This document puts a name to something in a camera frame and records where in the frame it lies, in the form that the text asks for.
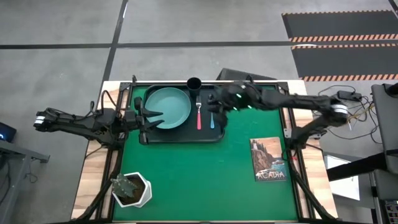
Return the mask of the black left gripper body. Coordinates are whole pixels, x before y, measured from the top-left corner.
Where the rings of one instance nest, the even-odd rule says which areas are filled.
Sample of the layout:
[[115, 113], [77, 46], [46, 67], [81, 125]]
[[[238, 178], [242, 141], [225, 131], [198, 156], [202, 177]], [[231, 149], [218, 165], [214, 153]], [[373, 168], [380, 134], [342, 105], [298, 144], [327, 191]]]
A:
[[133, 103], [133, 109], [127, 109], [124, 113], [127, 129], [129, 131], [139, 130], [139, 142], [141, 144], [148, 144], [147, 135], [150, 127], [147, 117], [150, 115], [150, 112], [144, 107], [144, 101], [140, 96], [135, 97]]

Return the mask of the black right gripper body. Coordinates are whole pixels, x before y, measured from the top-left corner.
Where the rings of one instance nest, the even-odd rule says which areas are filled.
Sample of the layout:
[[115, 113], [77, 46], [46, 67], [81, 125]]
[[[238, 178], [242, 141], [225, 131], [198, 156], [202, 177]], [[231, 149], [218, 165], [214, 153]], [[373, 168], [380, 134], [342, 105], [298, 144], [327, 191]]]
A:
[[218, 90], [218, 122], [221, 127], [228, 123], [227, 113], [231, 110], [239, 111], [248, 105], [246, 86], [244, 84], [230, 83], [223, 85]]

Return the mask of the teal round plate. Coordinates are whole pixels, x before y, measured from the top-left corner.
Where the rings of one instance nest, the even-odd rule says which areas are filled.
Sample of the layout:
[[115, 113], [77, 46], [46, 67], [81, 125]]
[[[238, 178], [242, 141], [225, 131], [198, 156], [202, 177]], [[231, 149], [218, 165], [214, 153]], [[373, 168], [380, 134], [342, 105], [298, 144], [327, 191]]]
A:
[[161, 88], [146, 99], [145, 109], [162, 113], [162, 115], [147, 118], [150, 122], [163, 120], [157, 125], [160, 129], [172, 129], [183, 124], [191, 112], [189, 96], [178, 88]]

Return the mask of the black cup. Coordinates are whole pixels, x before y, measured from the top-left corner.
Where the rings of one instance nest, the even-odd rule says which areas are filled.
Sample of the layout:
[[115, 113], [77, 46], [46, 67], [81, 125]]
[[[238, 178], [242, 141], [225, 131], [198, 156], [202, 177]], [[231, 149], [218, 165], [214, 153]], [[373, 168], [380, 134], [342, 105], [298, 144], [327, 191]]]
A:
[[200, 94], [201, 80], [197, 77], [191, 77], [187, 80], [187, 88], [192, 98], [196, 98]]

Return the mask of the black plastic tray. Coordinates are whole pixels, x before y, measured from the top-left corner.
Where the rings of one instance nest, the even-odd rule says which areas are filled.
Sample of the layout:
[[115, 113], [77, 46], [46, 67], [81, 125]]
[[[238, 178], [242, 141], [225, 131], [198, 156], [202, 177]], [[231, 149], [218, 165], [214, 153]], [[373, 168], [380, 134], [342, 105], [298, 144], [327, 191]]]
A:
[[178, 88], [185, 92], [191, 100], [191, 112], [187, 120], [180, 126], [172, 129], [160, 129], [158, 127], [149, 131], [147, 139], [149, 144], [155, 143], [199, 143], [218, 142], [224, 136], [224, 129], [216, 123], [215, 129], [210, 128], [211, 112], [208, 111], [207, 99], [209, 94], [215, 93], [214, 85], [203, 85], [200, 90], [201, 97], [201, 130], [197, 130], [197, 107], [196, 98], [192, 98], [188, 88], [184, 84], [178, 85], [152, 85], [144, 93], [144, 107], [146, 99], [150, 94], [161, 88]]

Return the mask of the black box behind table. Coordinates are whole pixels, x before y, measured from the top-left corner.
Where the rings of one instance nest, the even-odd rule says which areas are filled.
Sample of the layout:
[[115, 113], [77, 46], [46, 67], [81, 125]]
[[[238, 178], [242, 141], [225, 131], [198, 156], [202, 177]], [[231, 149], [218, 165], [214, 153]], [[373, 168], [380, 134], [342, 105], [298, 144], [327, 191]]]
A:
[[233, 70], [229, 68], [222, 68], [216, 80], [276, 80], [276, 78], [257, 75], [254, 73]]

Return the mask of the Acadia picture book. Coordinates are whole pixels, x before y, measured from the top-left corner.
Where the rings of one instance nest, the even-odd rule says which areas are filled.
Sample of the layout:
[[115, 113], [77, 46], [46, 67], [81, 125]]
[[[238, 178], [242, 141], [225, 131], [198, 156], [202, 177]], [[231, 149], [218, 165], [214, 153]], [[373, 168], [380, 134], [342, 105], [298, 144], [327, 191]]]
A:
[[283, 181], [287, 169], [278, 137], [250, 139], [254, 177], [257, 182]]

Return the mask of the green cactus plant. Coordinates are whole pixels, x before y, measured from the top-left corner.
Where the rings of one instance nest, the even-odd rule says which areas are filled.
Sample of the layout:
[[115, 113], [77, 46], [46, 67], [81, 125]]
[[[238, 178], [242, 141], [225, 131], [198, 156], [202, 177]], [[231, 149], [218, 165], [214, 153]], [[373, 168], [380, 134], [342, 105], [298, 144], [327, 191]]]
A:
[[111, 183], [113, 192], [121, 198], [134, 198], [134, 191], [138, 189], [138, 186], [123, 174], [118, 174], [116, 178], [111, 179]]

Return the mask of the white hexagonal plant pot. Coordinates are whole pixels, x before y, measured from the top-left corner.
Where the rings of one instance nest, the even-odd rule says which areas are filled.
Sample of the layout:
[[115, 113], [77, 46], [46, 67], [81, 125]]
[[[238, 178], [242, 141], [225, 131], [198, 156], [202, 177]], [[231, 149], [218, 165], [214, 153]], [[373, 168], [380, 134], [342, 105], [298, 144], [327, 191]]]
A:
[[152, 198], [152, 186], [151, 183], [145, 179], [141, 173], [133, 172], [125, 175], [130, 181], [138, 186], [138, 189], [134, 191], [134, 198], [121, 198], [113, 192], [112, 195], [116, 199], [117, 203], [122, 207], [143, 207]]

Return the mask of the green table mat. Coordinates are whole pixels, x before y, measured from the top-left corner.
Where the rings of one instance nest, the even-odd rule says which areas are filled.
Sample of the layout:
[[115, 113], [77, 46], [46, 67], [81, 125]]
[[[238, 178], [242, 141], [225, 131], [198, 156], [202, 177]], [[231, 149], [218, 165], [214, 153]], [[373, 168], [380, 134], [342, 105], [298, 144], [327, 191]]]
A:
[[116, 205], [113, 219], [123, 221], [295, 221], [290, 180], [255, 179], [250, 139], [281, 138], [280, 113], [234, 111], [224, 138], [204, 144], [148, 144], [132, 131], [121, 172], [140, 173], [152, 185], [141, 208]]

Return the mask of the black mat with hazard stripes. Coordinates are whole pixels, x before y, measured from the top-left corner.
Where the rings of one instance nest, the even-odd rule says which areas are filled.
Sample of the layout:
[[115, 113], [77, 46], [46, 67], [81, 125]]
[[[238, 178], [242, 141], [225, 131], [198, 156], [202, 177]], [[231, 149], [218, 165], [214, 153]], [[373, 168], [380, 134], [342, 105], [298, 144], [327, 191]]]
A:
[[306, 82], [398, 80], [398, 44], [293, 46]]
[[291, 42], [398, 40], [398, 18], [392, 11], [283, 13]]

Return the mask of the black power adapter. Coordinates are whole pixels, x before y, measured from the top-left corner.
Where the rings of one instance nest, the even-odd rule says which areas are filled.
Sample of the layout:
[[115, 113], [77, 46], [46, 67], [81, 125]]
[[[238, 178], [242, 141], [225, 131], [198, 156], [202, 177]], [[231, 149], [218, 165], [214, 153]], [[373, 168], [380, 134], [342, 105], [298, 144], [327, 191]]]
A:
[[337, 92], [337, 97], [341, 100], [348, 100], [348, 101], [361, 101], [362, 99], [362, 94], [356, 93], [355, 91], [344, 91], [344, 90], [339, 90]]

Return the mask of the grey side table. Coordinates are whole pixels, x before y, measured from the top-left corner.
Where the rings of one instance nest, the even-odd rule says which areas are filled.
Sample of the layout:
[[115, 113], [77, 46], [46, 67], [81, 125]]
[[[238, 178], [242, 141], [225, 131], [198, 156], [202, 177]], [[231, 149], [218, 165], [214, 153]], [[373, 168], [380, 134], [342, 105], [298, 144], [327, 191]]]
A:
[[0, 141], [0, 170], [7, 167], [4, 183], [7, 187], [0, 196], [0, 224], [11, 224], [10, 217], [14, 211], [16, 200], [23, 180], [31, 174], [32, 161], [48, 163], [50, 156], [7, 141]]

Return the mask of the white board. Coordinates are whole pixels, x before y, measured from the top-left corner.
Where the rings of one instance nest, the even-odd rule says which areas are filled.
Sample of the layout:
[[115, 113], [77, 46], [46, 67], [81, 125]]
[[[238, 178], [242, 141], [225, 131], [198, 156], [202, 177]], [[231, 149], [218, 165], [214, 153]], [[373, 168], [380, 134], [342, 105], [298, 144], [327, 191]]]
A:
[[[349, 161], [347, 160], [329, 155], [325, 156], [324, 159], [327, 169], [331, 169], [349, 163]], [[335, 195], [360, 201], [358, 176], [352, 176], [345, 179], [330, 181], [330, 188], [332, 193]]]

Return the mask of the black diagonal beam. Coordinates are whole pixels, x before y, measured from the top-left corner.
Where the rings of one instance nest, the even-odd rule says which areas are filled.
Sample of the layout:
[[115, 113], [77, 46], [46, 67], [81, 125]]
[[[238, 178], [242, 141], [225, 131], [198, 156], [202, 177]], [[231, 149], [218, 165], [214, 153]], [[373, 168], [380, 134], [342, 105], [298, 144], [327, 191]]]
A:
[[383, 153], [375, 154], [357, 161], [339, 165], [327, 169], [328, 179], [330, 181], [345, 179], [348, 177], [367, 174], [375, 170], [388, 171], [385, 155]]

